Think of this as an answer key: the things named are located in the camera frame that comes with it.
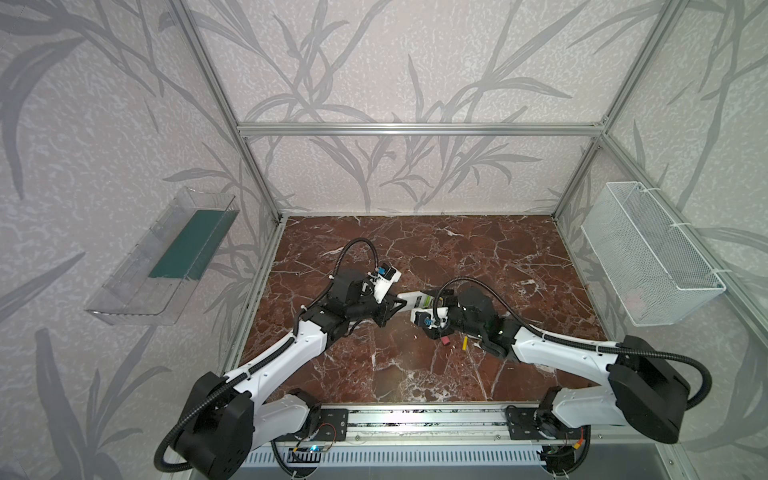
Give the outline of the red white remote control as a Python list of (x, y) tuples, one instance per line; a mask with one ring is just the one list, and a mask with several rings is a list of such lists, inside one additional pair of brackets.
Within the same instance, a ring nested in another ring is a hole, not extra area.
[(421, 291), (402, 292), (402, 293), (399, 293), (397, 297), (407, 301), (407, 305), (399, 312), (410, 311), (414, 309), (416, 310), (431, 309), (435, 301), (435, 297), (433, 295), (429, 295)]

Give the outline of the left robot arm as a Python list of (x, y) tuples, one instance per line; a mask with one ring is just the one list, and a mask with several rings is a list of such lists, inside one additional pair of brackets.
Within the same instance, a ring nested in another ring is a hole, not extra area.
[(320, 405), (312, 396), (294, 392), (271, 401), (270, 395), (358, 322), (385, 325), (406, 304), (390, 291), (400, 278), (388, 264), (371, 274), (340, 271), (279, 342), (224, 375), (201, 376), (179, 420), (160, 441), (155, 468), (229, 479), (253, 449), (283, 435), (314, 431), (310, 418)]

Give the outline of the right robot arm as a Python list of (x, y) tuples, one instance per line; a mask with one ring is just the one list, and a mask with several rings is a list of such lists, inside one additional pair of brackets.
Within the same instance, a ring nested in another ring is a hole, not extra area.
[(459, 293), (443, 287), (432, 310), (446, 333), (477, 340), (486, 353), (563, 371), (590, 381), (579, 389), (550, 388), (529, 420), (545, 438), (594, 425), (629, 426), (663, 444), (678, 441), (687, 411), (710, 394), (713, 378), (700, 361), (658, 351), (637, 336), (620, 342), (556, 334), (531, 325), (481, 282)]

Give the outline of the green mat in shelf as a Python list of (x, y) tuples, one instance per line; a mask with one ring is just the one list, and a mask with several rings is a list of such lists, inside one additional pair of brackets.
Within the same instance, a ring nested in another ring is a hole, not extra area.
[(235, 210), (197, 210), (149, 277), (200, 281), (238, 214)]

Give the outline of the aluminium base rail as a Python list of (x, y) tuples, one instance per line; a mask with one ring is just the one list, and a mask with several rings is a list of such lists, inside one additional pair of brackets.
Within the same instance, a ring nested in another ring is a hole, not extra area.
[(577, 440), (589, 433), (628, 432), (657, 443), (674, 443), (676, 437), (651, 431), (652, 421), (630, 423), (613, 405), (593, 398), (571, 398), (558, 418), (549, 404), (438, 404), (346, 405), (325, 408), (298, 395), (255, 406), (251, 398), (228, 404), (199, 405), (181, 415), (169, 434), (171, 448), (191, 448), (207, 440), (249, 452), (270, 441), (317, 437), (321, 441), (362, 442), (367, 438), (396, 436), (488, 436), (492, 432), (510, 441), (556, 442)]

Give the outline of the clear plastic wall shelf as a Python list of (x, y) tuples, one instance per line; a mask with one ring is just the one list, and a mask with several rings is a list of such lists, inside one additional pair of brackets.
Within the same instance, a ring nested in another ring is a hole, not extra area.
[(233, 194), (181, 188), (85, 311), (112, 326), (175, 324), (239, 212)]

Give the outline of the aluminium frame crossbar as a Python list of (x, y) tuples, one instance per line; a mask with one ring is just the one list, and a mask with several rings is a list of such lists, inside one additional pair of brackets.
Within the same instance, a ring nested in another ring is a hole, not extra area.
[(589, 123), (242, 123), (244, 138), (261, 136), (598, 136)]

